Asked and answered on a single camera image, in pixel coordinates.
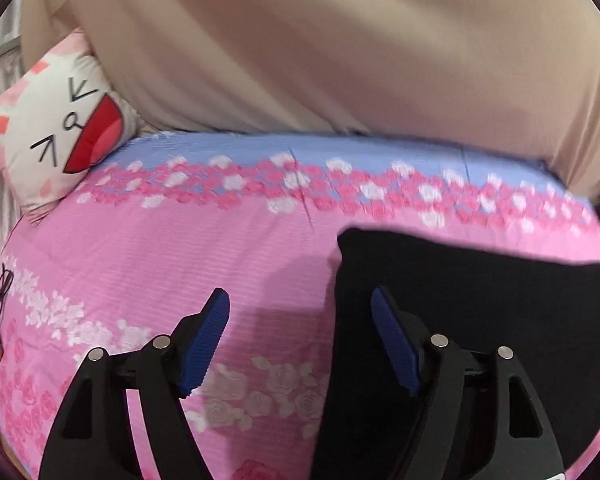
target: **blue stripe on bedsheet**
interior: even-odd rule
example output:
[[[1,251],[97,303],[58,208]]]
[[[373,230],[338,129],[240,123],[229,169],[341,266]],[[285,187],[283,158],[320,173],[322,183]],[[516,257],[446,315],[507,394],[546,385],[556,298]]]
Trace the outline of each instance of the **blue stripe on bedsheet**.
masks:
[[[141,160],[146,170],[183,156],[188,163],[208,164],[214,156],[225,155],[236,164],[251,165],[276,153],[289,153],[301,164],[325,166],[340,158],[357,170],[382,173],[392,162],[402,161],[422,174],[443,175],[453,170],[467,181],[481,186],[490,173],[509,186],[521,182],[544,190],[551,184],[564,192],[560,181],[538,161],[490,155],[487,153],[413,139],[377,137],[317,136],[308,134],[242,135],[230,133],[163,132],[128,142],[109,156],[104,164],[128,165]]]

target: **pink bedsheet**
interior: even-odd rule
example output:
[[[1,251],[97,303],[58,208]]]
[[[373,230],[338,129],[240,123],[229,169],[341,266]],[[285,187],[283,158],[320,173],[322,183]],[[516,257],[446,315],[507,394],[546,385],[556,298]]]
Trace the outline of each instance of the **pink bedsheet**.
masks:
[[[184,401],[194,437],[216,480],[306,480],[329,380],[336,236],[345,227],[381,224],[487,250],[600,261],[592,213],[551,187],[505,190],[491,175],[468,190],[457,175],[390,164],[354,173],[361,181],[352,183],[356,168],[340,163],[318,175],[276,153],[243,165],[222,154],[201,164],[169,153],[152,170],[138,160],[93,171],[39,227],[21,222],[0,256],[15,273],[1,329],[0,428],[34,478],[88,350],[138,349],[221,286],[231,318],[204,385]],[[324,194],[338,186],[339,200]],[[586,221],[575,225],[566,213],[531,220],[507,208],[505,195]],[[470,218],[458,214],[471,197]],[[496,219],[491,202],[500,204]],[[130,413],[144,477],[157,480],[134,394]],[[600,436],[569,478],[599,448]]]

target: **red mouth print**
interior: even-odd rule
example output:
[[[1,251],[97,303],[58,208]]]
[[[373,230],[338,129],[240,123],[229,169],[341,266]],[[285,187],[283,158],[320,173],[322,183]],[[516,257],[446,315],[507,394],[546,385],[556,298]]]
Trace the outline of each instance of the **red mouth print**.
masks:
[[[69,117],[74,124],[66,124]],[[122,136],[122,113],[109,95],[105,94],[84,126],[77,124],[77,115],[69,114],[64,120],[64,129],[74,126],[82,128],[63,173],[81,173],[100,162],[116,147]]]

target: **pillow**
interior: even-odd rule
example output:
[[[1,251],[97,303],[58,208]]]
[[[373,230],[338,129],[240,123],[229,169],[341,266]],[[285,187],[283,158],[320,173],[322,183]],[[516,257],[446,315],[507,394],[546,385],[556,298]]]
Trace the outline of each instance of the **pillow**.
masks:
[[[0,171],[23,214],[39,221],[137,124],[72,32],[0,96]]]

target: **eyeglasses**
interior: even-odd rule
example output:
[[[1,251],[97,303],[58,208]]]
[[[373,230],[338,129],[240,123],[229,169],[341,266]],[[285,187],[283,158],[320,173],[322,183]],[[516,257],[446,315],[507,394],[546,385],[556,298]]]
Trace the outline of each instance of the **eyeglasses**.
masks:
[[[13,283],[13,272],[5,268],[4,264],[2,264],[2,274],[0,276],[0,319],[4,312],[4,300],[7,298],[11,283]]]

